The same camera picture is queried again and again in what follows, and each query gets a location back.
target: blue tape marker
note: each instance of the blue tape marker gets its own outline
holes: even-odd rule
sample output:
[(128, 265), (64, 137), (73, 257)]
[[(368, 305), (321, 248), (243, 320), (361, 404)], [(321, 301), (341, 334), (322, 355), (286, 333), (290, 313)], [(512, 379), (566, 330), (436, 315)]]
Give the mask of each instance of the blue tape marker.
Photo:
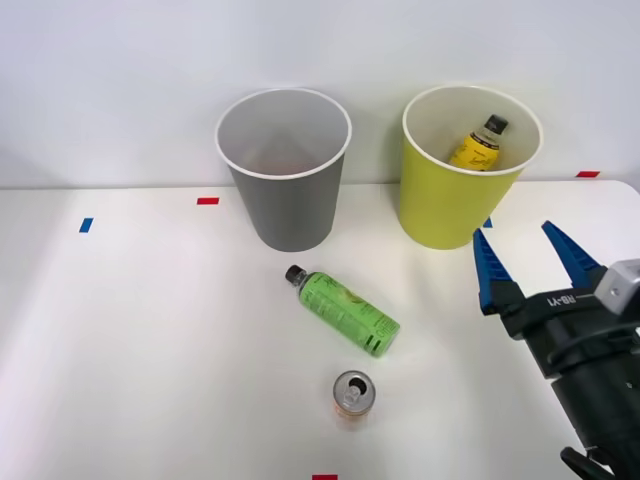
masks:
[(85, 218), (80, 225), (80, 233), (88, 233), (93, 223), (93, 218)]

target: robotic arm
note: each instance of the robotic arm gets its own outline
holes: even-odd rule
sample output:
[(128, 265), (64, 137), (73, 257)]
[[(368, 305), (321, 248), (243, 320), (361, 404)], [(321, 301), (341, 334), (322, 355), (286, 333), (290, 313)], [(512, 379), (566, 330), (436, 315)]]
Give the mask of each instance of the robotic arm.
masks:
[[(542, 229), (573, 288), (525, 298), (485, 236), (473, 248), (480, 308), (500, 315), (551, 379), (586, 456), (560, 458), (583, 480), (640, 479), (640, 260), (598, 264), (551, 222)], [(613, 474), (602, 465), (608, 466)]]

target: can lid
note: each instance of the can lid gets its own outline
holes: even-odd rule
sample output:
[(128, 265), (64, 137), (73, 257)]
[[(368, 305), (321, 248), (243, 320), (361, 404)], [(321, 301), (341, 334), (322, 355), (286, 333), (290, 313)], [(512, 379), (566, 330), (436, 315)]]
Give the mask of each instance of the can lid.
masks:
[(340, 375), (333, 385), (333, 398), (347, 413), (362, 415), (373, 406), (376, 387), (366, 374), (349, 370)]
[(489, 117), (489, 120), (487, 120), (487, 122), (484, 124), (484, 128), (486, 128), (487, 130), (500, 135), (505, 128), (507, 128), (507, 125), (509, 125), (509, 122), (498, 116), (498, 115), (491, 115)]
[(287, 270), (287, 273), (284, 274), (284, 278), (286, 278), (287, 281), (292, 285), (297, 286), (300, 284), (301, 273), (306, 273), (306, 272), (297, 265), (291, 265), (289, 267), (289, 270)]

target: black bottle cap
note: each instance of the black bottle cap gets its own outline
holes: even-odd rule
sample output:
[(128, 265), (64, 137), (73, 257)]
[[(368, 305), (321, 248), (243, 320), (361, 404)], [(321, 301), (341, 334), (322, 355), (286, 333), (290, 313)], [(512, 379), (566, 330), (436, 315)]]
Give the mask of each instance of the black bottle cap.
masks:
[(291, 265), (287, 273), (284, 274), (284, 278), (293, 285), (295, 285), (296, 278), (300, 275), (304, 270), (297, 265)]
[(487, 123), (484, 124), (484, 128), (495, 133), (496, 135), (500, 135), (504, 132), (504, 129), (507, 128), (509, 122), (504, 118), (499, 117), (498, 115), (491, 115)]

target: green bottle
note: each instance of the green bottle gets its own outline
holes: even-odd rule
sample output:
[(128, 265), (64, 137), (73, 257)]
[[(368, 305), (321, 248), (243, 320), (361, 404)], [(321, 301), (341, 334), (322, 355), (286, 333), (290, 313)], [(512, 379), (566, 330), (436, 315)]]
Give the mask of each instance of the green bottle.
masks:
[(326, 273), (292, 265), (285, 275), (300, 303), (374, 357), (387, 351), (400, 325)]

